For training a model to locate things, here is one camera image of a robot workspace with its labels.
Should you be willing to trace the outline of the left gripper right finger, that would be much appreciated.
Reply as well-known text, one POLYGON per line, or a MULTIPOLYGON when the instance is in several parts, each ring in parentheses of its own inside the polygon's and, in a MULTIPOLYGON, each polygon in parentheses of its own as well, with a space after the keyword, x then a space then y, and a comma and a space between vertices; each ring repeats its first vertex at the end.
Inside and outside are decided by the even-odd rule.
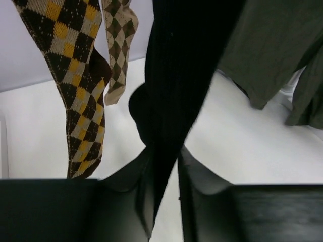
POLYGON ((235 185, 178 157, 184 241, 322 241, 322 185, 235 185))

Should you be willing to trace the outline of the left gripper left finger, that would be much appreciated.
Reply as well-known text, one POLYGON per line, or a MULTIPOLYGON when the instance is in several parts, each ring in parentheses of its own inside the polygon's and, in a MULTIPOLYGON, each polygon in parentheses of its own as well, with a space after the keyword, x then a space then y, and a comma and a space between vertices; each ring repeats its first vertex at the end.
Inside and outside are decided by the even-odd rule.
POLYGON ((1 181, 1 241, 148 241, 153 148, 103 180, 1 181))

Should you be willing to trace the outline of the black sock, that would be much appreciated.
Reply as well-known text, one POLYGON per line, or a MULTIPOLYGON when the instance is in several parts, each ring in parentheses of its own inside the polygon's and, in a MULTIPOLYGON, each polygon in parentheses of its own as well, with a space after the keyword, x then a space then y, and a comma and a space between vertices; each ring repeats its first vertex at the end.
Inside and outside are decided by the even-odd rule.
POLYGON ((129 112, 144 149, 136 210, 154 227, 174 163, 196 121, 245 1, 153 1, 144 82, 129 112))

